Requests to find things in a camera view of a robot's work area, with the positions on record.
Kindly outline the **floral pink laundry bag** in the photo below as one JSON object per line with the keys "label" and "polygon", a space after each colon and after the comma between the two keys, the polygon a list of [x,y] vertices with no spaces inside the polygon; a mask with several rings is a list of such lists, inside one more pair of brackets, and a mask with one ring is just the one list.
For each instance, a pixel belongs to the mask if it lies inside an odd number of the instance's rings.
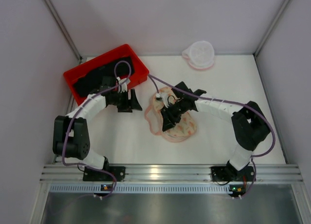
{"label": "floral pink laundry bag", "polygon": [[[163,87],[158,93],[160,92],[168,93],[172,103],[177,101],[177,97],[170,87]],[[144,118],[149,124],[150,132],[173,143],[185,141],[194,135],[197,131],[197,124],[188,112],[181,115],[181,121],[174,128],[165,132],[162,131],[163,119],[160,111],[163,107],[156,101],[156,93],[150,98],[149,106],[144,112]]]}

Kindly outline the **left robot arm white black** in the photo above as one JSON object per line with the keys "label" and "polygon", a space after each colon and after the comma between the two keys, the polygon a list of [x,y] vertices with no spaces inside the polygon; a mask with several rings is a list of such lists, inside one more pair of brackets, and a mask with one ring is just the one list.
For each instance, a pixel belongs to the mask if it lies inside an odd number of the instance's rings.
{"label": "left robot arm white black", "polygon": [[129,89],[130,79],[103,77],[98,88],[93,89],[86,99],[72,112],[57,116],[53,129],[53,153],[62,157],[65,166],[86,166],[94,170],[108,171],[105,156],[91,148],[88,124],[109,105],[118,112],[141,111],[134,89]]}

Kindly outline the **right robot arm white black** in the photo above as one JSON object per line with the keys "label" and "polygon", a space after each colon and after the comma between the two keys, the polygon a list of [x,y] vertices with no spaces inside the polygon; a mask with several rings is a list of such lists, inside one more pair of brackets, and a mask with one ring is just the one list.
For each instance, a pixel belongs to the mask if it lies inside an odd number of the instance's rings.
{"label": "right robot arm white black", "polygon": [[181,116],[188,111],[205,112],[232,124],[237,146],[218,177],[222,181],[242,177],[254,150],[271,132],[257,103],[249,101],[247,104],[238,104],[206,97],[206,91],[192,91],[184,82],[178,83],[172,91],[174,103],[170,102],[169,95],[162,92],[156,95],[156,99],[164,102],[160,111],[162,130],[168,131],[176,127],[181,122]]}

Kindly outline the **black bra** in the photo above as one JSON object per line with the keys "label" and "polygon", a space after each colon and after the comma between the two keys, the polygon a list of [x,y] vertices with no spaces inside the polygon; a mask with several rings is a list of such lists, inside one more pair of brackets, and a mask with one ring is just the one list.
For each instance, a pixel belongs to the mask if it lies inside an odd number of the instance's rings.
{"label": "black bra", "polygon": [[74,90],[80,97],[86,97],[92,90],[98,89],[102,83],[103,77],[115,78],[114,68],[115,65],[120,61],[126,61],[131,66],[131,74],[135,73],[133,62],[131,57],[122,57],[114,60],[108,64],[104,64],[97,67],[90,72],[86,73],[85,76],[79,78],[76,83],[73,84]]}

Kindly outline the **white mesh laundry bag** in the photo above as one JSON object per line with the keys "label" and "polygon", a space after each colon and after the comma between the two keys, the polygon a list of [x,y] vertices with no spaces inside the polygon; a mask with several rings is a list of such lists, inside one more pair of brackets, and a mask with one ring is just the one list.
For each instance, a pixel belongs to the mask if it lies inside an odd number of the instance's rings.
{"label": "white mesh laundry bag", "polygon": [[182,51],[182,57],[194,69],[206,70],[214,65],[215,51],[211,43],[197,41]]}

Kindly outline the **red plastic bin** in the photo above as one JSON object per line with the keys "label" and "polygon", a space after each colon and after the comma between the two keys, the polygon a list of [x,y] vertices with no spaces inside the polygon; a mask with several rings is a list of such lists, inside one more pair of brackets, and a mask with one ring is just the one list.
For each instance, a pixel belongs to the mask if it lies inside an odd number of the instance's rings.
{"label": "red plastic bin", "polygon": [[79,66],[76,66],[64,72],[65,81],[67,82],[77,104],[80,105],[86,99],[86,97],[80,97],[74,90],[73,84],[76,83],[79,78],[85,76],[86,73],[97,67],[108,64],[122,57],[128,56],[131,57],[135,69],[135,73],[131,74],[129,78],[130,83],[128,84],[128,88],[134,88],[135,86],[147,80],[149,70],[128,44],[123,44],[115,49],[112,49],[100,56],[97,56]]}

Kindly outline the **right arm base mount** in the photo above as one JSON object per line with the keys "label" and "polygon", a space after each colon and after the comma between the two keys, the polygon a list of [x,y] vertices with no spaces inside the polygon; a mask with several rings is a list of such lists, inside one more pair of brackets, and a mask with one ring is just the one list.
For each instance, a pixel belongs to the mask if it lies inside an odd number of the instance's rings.
{"label": "right arm base mount", "polygon": [[254,178],[255,171],[252,166],[246,166],[238,171],[234,167],[213,166],[211,169],[211,177],[213,182],[251,182]]}

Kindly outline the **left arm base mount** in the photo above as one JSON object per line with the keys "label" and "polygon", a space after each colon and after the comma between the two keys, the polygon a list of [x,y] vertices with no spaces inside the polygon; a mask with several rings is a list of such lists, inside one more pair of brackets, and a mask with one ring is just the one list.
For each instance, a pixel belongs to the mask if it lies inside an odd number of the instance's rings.
{"label": "left arm base mount", "polygon": [[[117,182],[122,181],[125,178],[124,166],[110,166],[108,172],[112,174]],[[83,181],[87,182],[104,182],[113,181],[113,177],[103,172],[95,171],[89,168],[84,169]]]}

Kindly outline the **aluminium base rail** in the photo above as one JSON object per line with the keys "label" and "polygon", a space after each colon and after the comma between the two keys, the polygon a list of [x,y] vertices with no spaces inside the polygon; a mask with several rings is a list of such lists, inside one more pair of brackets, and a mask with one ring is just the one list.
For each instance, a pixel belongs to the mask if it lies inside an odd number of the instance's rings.
{"label": "aluminium base rail", "polygon": [[[124,182],[211,183],[212,164],[156,165],[125,164]],[[264,184],[299,184],[303,177],[297,165],[257,164],[256,182]],[[48,164],[43,167],[40,182],[81,182],[83,173],[76,166]]]}

